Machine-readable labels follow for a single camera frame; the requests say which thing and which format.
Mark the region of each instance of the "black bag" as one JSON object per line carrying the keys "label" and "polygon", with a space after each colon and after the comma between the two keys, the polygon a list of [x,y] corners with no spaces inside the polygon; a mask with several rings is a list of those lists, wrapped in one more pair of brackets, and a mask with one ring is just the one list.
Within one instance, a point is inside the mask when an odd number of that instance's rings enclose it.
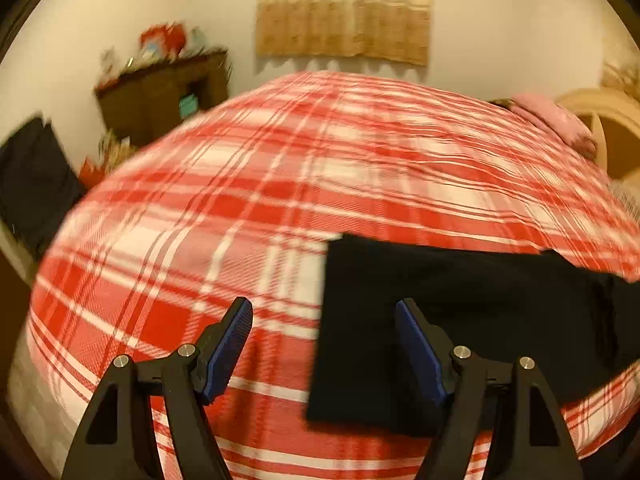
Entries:
{"label": "black bag", "polygon": [[51,124],[41,116],[0,148],[0,216],[36,260],[84,194]]}

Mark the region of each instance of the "red and white plaid bedspread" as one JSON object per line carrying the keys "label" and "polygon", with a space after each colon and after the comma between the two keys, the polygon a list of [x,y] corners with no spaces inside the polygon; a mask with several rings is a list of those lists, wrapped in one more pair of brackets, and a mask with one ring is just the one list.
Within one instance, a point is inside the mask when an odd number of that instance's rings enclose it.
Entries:
{"label": "red and white plaid bedspread", "polygon": [[[254,328],[207,410],[232,474],[412,478],[427,440],[306,424],[325,241],[352,232],[553,248],[636,280],[640,230],[606,185],[559,139],[501,108],[361,75],[286,76],[191,120],[87,195],[40,267],[31,354],[79,422],[116,355],[164,356],[246,296]],[[636,364],[566,407],[580,456],[624,428],[639,378]],[[161,399],[153,406],[165,474],[179,478]],[[479,439],[469,479],[480,478],[488,443]]]}

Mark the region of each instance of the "white wall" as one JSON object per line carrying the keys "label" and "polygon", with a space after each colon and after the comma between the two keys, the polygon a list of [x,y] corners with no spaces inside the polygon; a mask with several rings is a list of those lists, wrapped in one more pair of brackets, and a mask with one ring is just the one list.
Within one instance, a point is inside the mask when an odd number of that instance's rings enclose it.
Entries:
{"label": "white wall", "polygon": [[256,59],[255,7],[256,0],[182,0],[189,24],[229,47],[232,94],[305,68],[405,78],[482,99],[523,90],[555,96],[595,86],[600,77],[600,0],[434,0],[427,69],[362,59]]}
{"label": "white wall", "polygon": [[617,67],[640,62],[640,49],[626,29],[616,11],[606,0],[600,0],[602,8],[602,48],[604,60]]}
{"label": "white wall", "polygon": [[[178,18],[175,0],[42,0],[0,64],[0,141],[34,112],[50,118],[71,165],[97,158],[104,124],[92,89],[100,53],[136,51],[147,27]],[[0,234],[0,248],[21,275],[30,259]]]}

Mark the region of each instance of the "pink pillow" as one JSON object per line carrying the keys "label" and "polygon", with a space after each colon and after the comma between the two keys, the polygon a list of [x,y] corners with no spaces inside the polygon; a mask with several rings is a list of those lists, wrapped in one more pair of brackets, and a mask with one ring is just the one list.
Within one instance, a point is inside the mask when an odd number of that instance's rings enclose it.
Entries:
{"label": "pink pillow", "polygon": [[555,131],[569,146],[583,139],[591,139],[591,131],[578,117],[557,105],[548,97],[536,94],[517,94],[514,104],[538,117]]}
{"label": "pink pillow", "polygon": [[555,131],[553,131],[548,126],[548,124],[545,123],[545,121],[542,121],[539,118],[537,118],[534,114],[532,114],[530,112],[527,112],[521,106],[511,105],[511,106],[509,106],[509,110],[511,110],[514,114],[519,115],[520,117],[522,117],[525,121],[529,121],[534,126],[540,128],[543,132],[547,132],[548,134],[551,134],[553,136],[557,135],[555,133]]}

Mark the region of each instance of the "cream headboard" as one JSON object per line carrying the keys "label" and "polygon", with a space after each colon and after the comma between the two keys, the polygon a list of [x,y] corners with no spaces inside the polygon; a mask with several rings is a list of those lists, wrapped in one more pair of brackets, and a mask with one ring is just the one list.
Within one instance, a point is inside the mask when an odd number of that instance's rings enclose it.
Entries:
{"label": "cream headboard", "polygon": [[596,164],[611,178],[640,169],[640,104],[609,88],[579,89],[557,99],[590,126],[597,145]]}

